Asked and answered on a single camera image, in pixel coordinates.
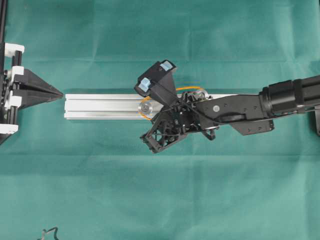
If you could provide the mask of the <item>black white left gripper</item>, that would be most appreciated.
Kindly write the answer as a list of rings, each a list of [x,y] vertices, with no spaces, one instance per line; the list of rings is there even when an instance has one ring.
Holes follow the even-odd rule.
[[[18,129],[18,110],[61,99],[63,93],[22,66],[23,45],[0,44],[0,143]],[[5,70],[5,57],[11,69]]]

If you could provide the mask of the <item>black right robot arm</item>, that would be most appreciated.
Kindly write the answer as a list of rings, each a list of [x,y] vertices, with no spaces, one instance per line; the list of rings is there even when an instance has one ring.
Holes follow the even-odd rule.
[[[215,130],[230,125],[241,135],[270,132],[274,119],[315,112],[320,107],[318,75],[271,84],[258,94],[236,94],[212,98],[197,91],[180,96],[166,85],[154,83],[157,90],[149,98],[163,107],[152,119],[152,127],[140,139],[153,153],[160,153],[189,134],[202,133],[208,140]]]

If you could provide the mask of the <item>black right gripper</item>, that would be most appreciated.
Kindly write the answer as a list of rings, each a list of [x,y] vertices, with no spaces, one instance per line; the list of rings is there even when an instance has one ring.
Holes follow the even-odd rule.
[[[182,141],[189,134],[202,133],[208,140],[213,141],[217,124],[209,129],[201,129],[197,113],[193,111],[195,103],[201,100],[196,91],[184,91],[178,101],[171,107],[163,107],[152,119],[152,127],[140,139],[153,153],[160,153],[172,145]]]

